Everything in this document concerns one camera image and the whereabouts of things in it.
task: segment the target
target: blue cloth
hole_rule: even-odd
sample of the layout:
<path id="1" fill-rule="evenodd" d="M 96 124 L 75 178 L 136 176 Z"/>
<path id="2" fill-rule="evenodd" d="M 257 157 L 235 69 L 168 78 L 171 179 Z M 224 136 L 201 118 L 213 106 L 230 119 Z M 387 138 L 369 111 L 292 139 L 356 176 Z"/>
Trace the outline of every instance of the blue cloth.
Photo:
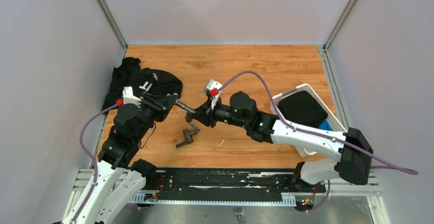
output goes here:
<path id="1" fill-rule="evenodd" d="M 319 129 L 322 129 L 322 130 L 328 130 L 328 131 L 333 131 L 332 127 L 331 127 L 330 124 L 327 122 L 327 120 L 324 120 L 324 121 L 319 125 Z"/>

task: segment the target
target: wooden tabletop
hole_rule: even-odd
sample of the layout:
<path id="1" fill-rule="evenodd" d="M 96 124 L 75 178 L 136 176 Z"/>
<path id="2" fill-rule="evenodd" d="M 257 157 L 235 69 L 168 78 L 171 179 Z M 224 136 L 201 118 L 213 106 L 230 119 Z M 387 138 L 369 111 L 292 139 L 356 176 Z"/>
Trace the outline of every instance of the wooden tabletop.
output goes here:
<path id="1" fill-rule="evenodd" d="M 258 72 L 273 95 L 297 85 L 308 83 L 335 113 L 321 59 L 316 46 L 287 45 L 199 45 L 199 46 L 129 46 L 126 57 L 140 58 L 141 68 L 160 69 L 177 76 L 184 85 L 181 101 L 196 108 L 206 101 L 203 88 L 210 79 L 221 84 L 244 70 Z M 228 85 L 222 102 L 229 103 L 233 93 L 244 91 L 256 100 L 257 108 L 270 112 L 270 100 L 257 77 L 245 74 Z M 101 144 L 108 138 L 117 110 L 110 111 Z M 191 129 L 185 120 L 186 112 L 174 106 L 137 159 L 144 159 L 158 167 L 295 167 L 300 161 L 315 161 L 321 155 L 302 159 L 289 145 L 259 143 L 246 136 L 242 128 L 218 123 L 208 128 L 196 122 L 201 132 L 194 142 L 176 149 L 184 141 L 183 129 Z"/>

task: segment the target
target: white plastic bin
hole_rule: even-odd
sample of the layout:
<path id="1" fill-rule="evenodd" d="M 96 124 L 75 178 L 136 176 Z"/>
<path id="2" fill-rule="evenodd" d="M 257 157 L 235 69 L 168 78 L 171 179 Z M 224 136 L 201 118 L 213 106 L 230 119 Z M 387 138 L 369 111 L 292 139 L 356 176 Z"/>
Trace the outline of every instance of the white plastic bin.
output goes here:
<path id="1" fill-rule="evenodd" d="M 327 112 L 328 116 L 327 116 L 326 120 L 330 124 L 330 127 L 334 131 L 345 131 L 346 132 L 346 129 L 342 126 L 342 124 L 339 122 L 339 120 L 330 111 L 330 109 L 326 106 L 326 104 L 321 100 L 321 98 L 313 90 L 313 88 L 307 83 L 299 85 L 299 86 L 294 87 L 292 89 L 289 89 L 289 90 L 282 92 L 278 95 L 275 95 L 275 96 L 273 96 L 273 100 L 276 103 L 276 105 L 278 105 L 282 99 L 284 99 L 284 98 L 286 98 L 292 94 L 295 94 L 297 92 L 301 92 L 301 91 L 307 91 L 321 105 L 321 107 Z M 273 114 L 276 114 L 276 111 L 274 110 L 273 105 L 271 105 L 271 112 Z M 316 154 L 316 151 L 308 151 L 308 150 L 301 148 L 301 147 L 295 147 L 295 149 L 297 149 L 298 153 L 300 154 L 300 156 L 302 158 Z"/>

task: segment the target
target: black wire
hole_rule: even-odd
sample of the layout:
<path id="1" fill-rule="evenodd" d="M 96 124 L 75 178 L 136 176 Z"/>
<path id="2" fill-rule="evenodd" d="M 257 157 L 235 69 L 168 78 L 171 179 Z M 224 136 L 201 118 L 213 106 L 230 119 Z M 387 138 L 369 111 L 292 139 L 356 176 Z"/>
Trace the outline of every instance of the black wire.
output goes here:
<path id="1" fill-rule="evenodd" d="M 145 144 L 143 144 L 143 146 L 142 146 L 142 142 L 140 141 L 140 143 L 139 143 L 140 149 L 143 149 L 146 146 L 146 143 L 148 142 L 149 138 L 152 136 L 152 134 L 154 133 L 156 128 L 157 128 L 157 124 L 154 122 L 154 129 L 152 130 L 152 133 L 150 133 L 148 139 L 146 139 Z"/>

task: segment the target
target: purple cable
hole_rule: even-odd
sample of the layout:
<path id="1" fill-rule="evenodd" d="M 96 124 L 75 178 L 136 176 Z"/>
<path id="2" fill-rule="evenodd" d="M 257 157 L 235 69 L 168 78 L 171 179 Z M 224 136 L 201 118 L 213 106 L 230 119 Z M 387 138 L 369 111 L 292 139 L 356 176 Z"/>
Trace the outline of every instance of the purple cable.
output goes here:
<path id="1" fill-rule="evenodd" d="M 267 91 L 268 97 L 270 98 L 271 104 L 272 104 L 274 110 L 276 111 L 276 114 L 279 117 L 279 119 L 282 121 L 282 123 L 284 125 L 286 125 L 287 127 L 291 128 L 291 129 L 294 129 L 294 126 L 292 126 L 291 124 L 289 124 L 286 121 L 286 119 L 282 116 L 282 114 L 280 113 L 280 110 L 277 108 L 277 105 L 276 105 L 276 103 L 273 100 L 273 95 L 271 94 L 270 89 L 268 88 L 267 84 L 265 83 L 265 80 L 258 73 L 254 72 L 254 71 L 250 71 L 250 70 L 240 72 L 240 73 L 236 74 L 235 76 L 233 76 L 231 79 L 229 79 L 225 84 L 223 84 L 218 89 L 218 91 L 220 92 L 228 84 L 230 84 L 233 80 L 235 80 L 237 77 L 239 77 L 239 76 L 241 76 L 243 74 L 246 74 L 246 73 L 254 74 L 257 78 L 259 78 L 259 80 L 264 85 L 265 90 Z M 307 133 L 309 135 L 319 136 L 319 137 L 326 138 L 326 139 L 329 139 L 329 140 L 331 140 L 333 138 L 333 136 L 323 135 L 321 133 L 309 131 L 309 130 L 306 130 L 306 129 L 297 128 L 297 130 L 300 131 L 300 132 L 303 132 L 303 133 Z M 394 169 L 394 170 L 399 170 L 399 171 L 407 173 L 407 174 L 412 174 L 412 175 L 418 175 L 419 174 L 419 172 L 416 171 L 416 170 L 399 167 L 399 166 L 397 166 L 395 164 L 392 164 L 392 163 L 390 163 L 390 162 L 388 162 L 388 161 L 386 161 L 386 160 L 384 160 L 382 158 L 379 158 L 378 156 L 373 155 L 372 153 L 370 153 L 370 152 L 368 152 L 368 151 L 366 151 L 366 150 L 364 150 L 364 149 L 362 149 L 362 148 L 360 148 L 360 147 L 358 147 L 356 145 L 353 145 L 353 144 L 351 144 L 351 143 L 349 143 L 347 141 L 343 141 L 343 140 L 338 139 L 338 138 L 336 138 L 336 141 L 338 141 L 338 142 L 340 142 L 340 143 L 342 143 L 342 144 L 344 144 L 346 146 L 349 146 L 351 148 L 354 148 L 354 149 L 356 149 L 356 150 L 358 150 L 358 151 L 360 151 L 360 152 L 368 155 L 369 157 L 371 157 L 371 158 L 373 158 L 373 159 L 375 159 L 375 160 L 377 160 L 377 161 L 379 161 L 379 162 L 381 162 L 381 163 L 383 163 L 383 164 L 386 165 L 386 166 L 371 166 L 372 169 Z M 330 181 L 328 181 L 328 184 L 329 184 L 329 186 L 327 187 L 327 192 L 325 194 L 325 198 L 317 206 L 315 206 L 314 208 L 312 208 L 311 211 L 313 211 L 313 210 L 318 209 L 319 207 L 321 207 L 325 203 L 325 201 L 327 200 L 327 198 L 329 197 L 329 193 L 330 193 Z"/>
<path id="2" fill-rule="evenodd" d="M 98 114 L 94 115 L 93 117 L 91 117 L 89 119 L 89 121 L 87 121 L 85 123 L 85 125 L 83 126 L 83 128 L 81 129 L 81 133 L 80 133 L 80 146 L 83 149 L 83 151 L 91 158 L 92 160 L 92 164 L 94 165 L 95 168 L 95 172 L 94 172 L 94 179 L 93 182 L 96 183 L 97 179 L 98 179 L 98 165 L 96 164 L 96 159 L 93 156 L 93 154 L 84 146 L 83 143 L 83 135 L 84 135 L 84 131 L 86 130 L 86 128 L 89 126 L 89 124 L 95 120 L 95 118 L 97 118 L 99 115 L 104 114 L 106 112 L 108 112 L 111 109 L 114 109 L 118 107 L 118 104 L 112 105 L 109 108 L 100 111 Z M 95 185 L 91 185 L 89 192 L 87 193 L 86 197 L 84 198 L 84 201 L 81 203 L 80 207 L 78 207 L 77 212 L 75 212 L 74 217 L 72 218 L 72 221 L 75 221 L 78 217 L 78 215 L 80 214 L 80 212 L 83 210 L 84 205 L 86 205 L 86 203 L 88 202 L 89 198 L 91 197 L 92 192 L 94 191 Z"/>

